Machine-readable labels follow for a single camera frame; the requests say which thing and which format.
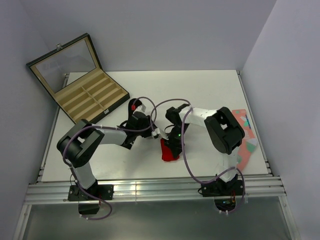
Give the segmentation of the red santa sock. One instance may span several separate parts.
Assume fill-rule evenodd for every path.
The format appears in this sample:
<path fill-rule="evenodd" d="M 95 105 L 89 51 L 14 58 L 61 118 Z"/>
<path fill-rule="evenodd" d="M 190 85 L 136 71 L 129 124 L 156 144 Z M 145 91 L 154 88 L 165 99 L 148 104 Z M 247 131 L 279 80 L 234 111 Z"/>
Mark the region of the red santa sock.
<path fill-rule="evenodd" d="M 164 138 L 162 138 L 160 140 L 160 146 L 161 146 L 161 154 L 162 154 L 161 159 L 164 162 L 172 162 L 172 161 L 176 161 L 180 158 L 179 155 L 177 157 L 174 157 L 170 148 L 168 146 L 165 146 L 165 139 Z"/>

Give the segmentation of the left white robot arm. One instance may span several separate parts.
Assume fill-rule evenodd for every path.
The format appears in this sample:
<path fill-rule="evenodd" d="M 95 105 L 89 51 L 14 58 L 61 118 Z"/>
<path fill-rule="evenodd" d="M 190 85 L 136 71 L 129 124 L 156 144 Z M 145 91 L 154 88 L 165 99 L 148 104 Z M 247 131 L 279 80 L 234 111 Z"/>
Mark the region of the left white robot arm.
<path fill-rule="evenodd" d="M 130 150 L 137 137 L 149 138 L 156 128 L 151 117 L 141 111 L 135 111 L 124 126 L 117 127 L 93 125 L 82 119 L 58 141 L 56 148 L 81 185 L 79 194 L 91 200 L 98 193 L 98 181 L 93 175 L 90 159 L 98 146 L 118 145 Z"/>

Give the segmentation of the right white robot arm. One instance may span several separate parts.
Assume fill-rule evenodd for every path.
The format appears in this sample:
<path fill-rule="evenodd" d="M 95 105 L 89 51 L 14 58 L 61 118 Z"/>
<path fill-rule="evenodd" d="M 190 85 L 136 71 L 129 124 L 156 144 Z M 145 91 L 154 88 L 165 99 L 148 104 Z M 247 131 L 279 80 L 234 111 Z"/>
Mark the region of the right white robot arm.
<path fill-rule="evenodd" d="M 162 160 L 171 162 L 178 160 L 183 153 L 184 134 L 189 125 L 196 125 L 207 130 L 215 149 L 223 155 L 223 164 L 217 176 L 217 191 L 222 195 L 229 194 L 234 188 L 238 176 L 238 151 L 245 137 L 245 131 L 229 108 L 208 110 L 193 108 L 184 103 L 179 107 L 170 107 L 165 117 L 173 127 L 166 138 L 160 140 Z"/>

